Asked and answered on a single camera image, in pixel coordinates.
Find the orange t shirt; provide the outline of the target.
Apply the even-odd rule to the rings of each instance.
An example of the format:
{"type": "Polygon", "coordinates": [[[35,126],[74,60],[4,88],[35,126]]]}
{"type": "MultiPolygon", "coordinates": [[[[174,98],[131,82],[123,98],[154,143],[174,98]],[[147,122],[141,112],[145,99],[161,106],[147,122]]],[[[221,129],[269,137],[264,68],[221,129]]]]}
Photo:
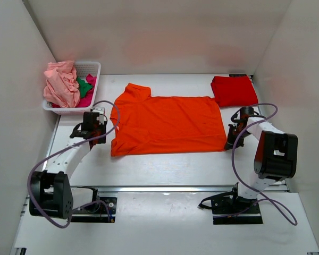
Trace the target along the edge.
{"type": "Polygon", "coordinates": [[[114,104],[112,157],[224,150],[222,115],[211,97],[152,96],[130,83],[114,104]]]}

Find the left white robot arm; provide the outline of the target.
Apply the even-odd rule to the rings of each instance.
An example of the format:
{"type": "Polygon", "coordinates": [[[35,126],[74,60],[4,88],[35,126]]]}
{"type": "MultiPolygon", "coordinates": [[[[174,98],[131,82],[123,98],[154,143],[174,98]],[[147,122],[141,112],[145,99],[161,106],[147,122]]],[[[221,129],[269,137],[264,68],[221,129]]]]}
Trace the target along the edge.
{"type": "Polygon", "coordinates": [[[106,138],[91,138],[106,133],[105,109],[84,112],[83,121],[77,124],[66,144],[67,151],[60,153],[48,167],[31,175],[30,191],[40,208],[49,216],[68,219],[75,209],[84,206],[90,214],[100,207],[98,189],[83,186],[70,187],[70,178],[83,158],[96,144],[104,144],[106,138]]]}

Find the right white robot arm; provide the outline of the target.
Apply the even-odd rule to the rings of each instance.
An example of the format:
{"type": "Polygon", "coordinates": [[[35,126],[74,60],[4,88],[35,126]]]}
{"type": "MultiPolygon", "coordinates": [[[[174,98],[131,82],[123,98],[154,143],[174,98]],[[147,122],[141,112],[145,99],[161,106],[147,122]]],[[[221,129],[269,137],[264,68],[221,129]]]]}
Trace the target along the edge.
{"type": "Polygon", "coordinates": [[[232,115],[231,122],[224,150],[231,150],[232,158],[234,150],[244,146],[246,137],[253,135],[258,140],[254,170],[247,181],[240,180],[235,185],[234,195],[228,199],[228,208],[239,213],[270,185],[294,177],[298,138],[275,128],[251,106],[240,108],[232,115]]]}

